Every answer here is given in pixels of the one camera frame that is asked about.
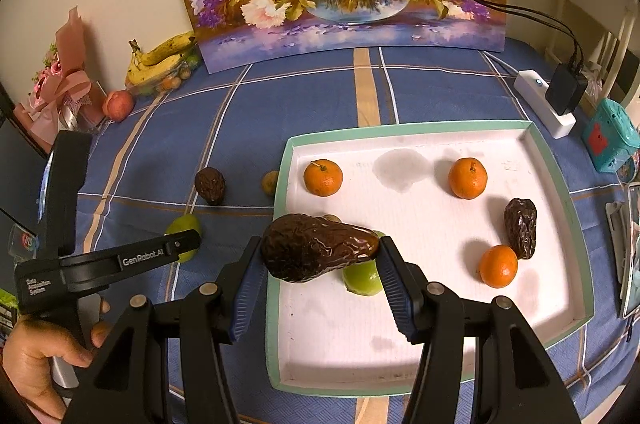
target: human hand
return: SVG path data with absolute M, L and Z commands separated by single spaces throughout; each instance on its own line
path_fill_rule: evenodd
M 109 311 L 102 301 L 100 312 Z M 100 348 L 111 330 L 101 321 L 91 329 L 91 341 Z M 9 335 L 2 363 L 4 371 L 20 396 L 34 408 L 62 419 L 66 406 L 56 393 L 51 380 L 49 357 L 62 357 L 73 366 L 86 368 L 94 354 L 86 350 L 66 328 L 23 315 Z

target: blue gripper pad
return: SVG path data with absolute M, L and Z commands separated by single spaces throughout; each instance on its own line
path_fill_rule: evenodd
M 249 327 L 249 322 L 254 313 L 256 301 L 258 300 L 258 294 L 260 293 L 260 285 L 262 285 L 262 279 L 266 271 L 267 269 L 262 261 L 262 253 L 258 246 L 250 258 L 244 277 L 234 298 L 234 312 L 229 329 L 229 335 L 234 343 L 240 339 Z
M 396 326 L 408 341 L 413 341 L 417 334 L 414 316 L 422 306 L 422 293 L 388 236 L 380 238 L 376 267 Z

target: tray rim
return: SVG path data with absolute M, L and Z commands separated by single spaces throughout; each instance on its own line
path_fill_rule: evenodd
M 274 199 L 273 219 L 286 214 L 287 183 L 293 159 L 293 149 L 299 146 L 319 144 L 326 142 L 337 142 L 344 140 L 357 140 L 366 138 L 382 138 L 399 135 L 417 135 L 429 133 L 455 133 L 465 131 L 501 131 L 501 130 L 523 130 L 528 131 L 532 136 L 536 147 L 545 161 L 546 167 L 553 180 L 558 195 L 564 209 L 570 234 L 574 241 L 574 248 L 577 258 L 580 280 L 582 283 L 582 300 L 584 303 L 585 317 L 574 320 L 574 324 L 568 329 L 558 334 L 553 339 L 543 343 L 546 350 L 558 344 L 560 341 L 572 335 L 581 327 L 586 325 L 594 316 L 594 293 L 593 276 L 591 274 L 591 263 L 580 220 L 569 188 L 564 180 L 564 175 L 556 161 L 549 145 L 540 133 L 540 130 L 533 121 L 527 120 L 454 120 L 419 122 L 407 124 L 387 124 L 381 126 L 347 128 L 335 131 L 325 131 L 321 133 L 308 133 L 291 137 L 285 146 L 278 172 L 278 182 L 276 185 L 276 195 Z M 271 385 L 280 391 L 298 393 L 302 395 L 324 396 L 324 397 L 376 397 L 394 396 L 411 393 L 412 386 L 395 385 L 394 388 L 372 388 L 364 390 L 340 389 L 340 388 L 303 388 L 284 384 L 280 378 L 280 363 L 278 358 L 278 319 L 280 311 L 280 280 L 268 275 L 267 281 L 267 302 L 265 317 L 265 356 L 267 372 Z M 461 382 L 473 380 L 474 375 L 463 375 Z

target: bunch of bananas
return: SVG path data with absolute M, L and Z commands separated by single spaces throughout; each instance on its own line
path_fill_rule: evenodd
M 151 52 L 146 52 L 146 54 L 143 54 L 142 50 L 140 50 L 135 39 L 129 41 L 132 54 L 125 78 L 126 86 L 137 86 L 144 82 L 153 82 L 166 77 L 174 70 L 178 70 L 186 54 L 195 45 L 195 40 L 193 32 L 186 32 L 167 39 Z

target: banana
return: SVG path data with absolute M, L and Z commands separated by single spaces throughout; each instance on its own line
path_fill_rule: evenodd
M 170 55 L 178 54 L 185 51 L 187 48 L 191 48 L 195 43 L 195 34 L 193 32 L 186 32 L 179 36 L 174 36 L 171 39 L 167 39 L 162 44 L 156 46 L 151 52 L 146 54 L 140 54 L 138 59 L 140 63 L 145 66 L 153 66 L 159 62 L 165 60 Z
M 149 79 L 156 78 L 160 74 L 174 69 L 182 60 L 182 54 L 176 54 L 170 55 L 153 66 L 145 66 L 140 63 L 142 52 L 140 51 L 140 47 L 136 40 L 134 39 L 133 41 L 129 41 L 129 44 L 133 53 L 131 54 L 129 68 L 127 68 L 126 80 L 128 80 L 133 86 L 141 84 Z

